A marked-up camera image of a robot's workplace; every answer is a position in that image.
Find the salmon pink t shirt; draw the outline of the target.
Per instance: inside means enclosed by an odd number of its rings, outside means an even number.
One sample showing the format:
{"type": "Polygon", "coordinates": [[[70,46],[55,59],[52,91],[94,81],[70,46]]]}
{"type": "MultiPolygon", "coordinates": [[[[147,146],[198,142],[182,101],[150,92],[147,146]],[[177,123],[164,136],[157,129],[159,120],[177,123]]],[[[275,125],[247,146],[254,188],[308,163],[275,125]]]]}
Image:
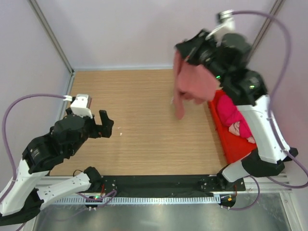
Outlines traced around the salmon pink t shirt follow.
{"type": "Polygon", "coordinates": [[[202,65],[188,64],[179,51],[174,54],[173,75],[173,104],[177,119],[182,119],[185,115],[185,100],[203,104],[213,100],[219,88],[219,81],[213,74],[202,65]]]}

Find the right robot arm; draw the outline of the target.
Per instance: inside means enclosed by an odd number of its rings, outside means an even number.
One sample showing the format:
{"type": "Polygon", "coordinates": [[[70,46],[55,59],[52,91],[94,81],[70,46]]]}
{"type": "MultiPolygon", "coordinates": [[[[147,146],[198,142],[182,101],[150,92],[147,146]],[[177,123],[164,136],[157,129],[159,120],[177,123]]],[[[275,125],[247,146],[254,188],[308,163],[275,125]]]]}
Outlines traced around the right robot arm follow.
{"type": "Polygon", "coordinates": [[[280,133],[270,97],[262,76],[246,67],[251,45],[238,33],[227,33],[218,41],[201,30],[190,40],[176,44],[181,58],[189,64],[205,67],[220,82],[250,128],[257,147],[242,159],[225,166],[217,174],[222,189],[247,177],[273,177],[285,169],[284,163],[297,156],[280,133]]]}

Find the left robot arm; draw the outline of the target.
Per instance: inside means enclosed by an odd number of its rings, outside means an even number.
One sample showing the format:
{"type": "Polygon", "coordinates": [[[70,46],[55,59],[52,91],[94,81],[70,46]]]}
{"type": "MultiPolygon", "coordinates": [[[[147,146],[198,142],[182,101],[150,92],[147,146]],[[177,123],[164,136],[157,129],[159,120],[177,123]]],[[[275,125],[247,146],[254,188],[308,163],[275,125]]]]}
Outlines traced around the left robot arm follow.
{"type": "Polygon", "coordinates": [[[73,193],[100,190],[102,177],[94,167],[60,183],[37,186],[56,165],[74,156],[87,139],[111,137],[114,121],[105,110],[99,113],[101,125],[89,116],[70,113],[57,121],[49,133],[28,144],[22,153],[15,184],[0,204],[1,226],[25,223],[53,202],[73,193]]]}

